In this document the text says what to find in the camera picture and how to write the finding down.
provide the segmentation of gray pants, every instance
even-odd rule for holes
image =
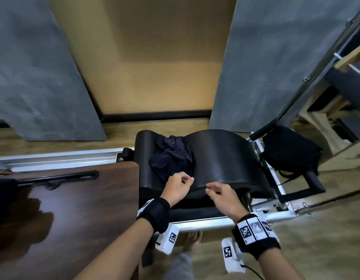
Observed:
[[[165,280],[194,280],[192,256],[183,252],[169,266]]]

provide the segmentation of crumpled fabric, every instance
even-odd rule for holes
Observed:
[[[153,154],[149,160],[151,168],[158,177],[166,183],[175,173],[185,172],[192,175],[193,151],[182,141],[181,136],[165,137],[159,135],[155,140],[160,151]]]

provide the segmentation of hand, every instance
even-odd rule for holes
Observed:
[[[235,224],[249,214],[230,185],[212,182],[206,184],[206,187],[206,194],[214,201],[216,208],[232,219]]]
[[[166,187],[160,197],[167,200],[169,205],[173,207],[188,194],[193,182],[194,178],[185,172],[173,174],[168,178]]]

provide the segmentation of forearm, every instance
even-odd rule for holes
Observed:
[[[149,221],[138,219],[75,280],[129,280],[152,235],[153,227]]]
[[[266,250],[258,262],[266,280],[304,280],[277,248]]]

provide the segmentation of black bag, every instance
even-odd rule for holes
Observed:
[[[264,151],[260,159],[278,170],[281,176],[292,180],[307,171],[319,174],[318,166],[323,149],[312,140],[278,125],[263,137],[263,143]],[[281,171],[293,174],[286,175]]]

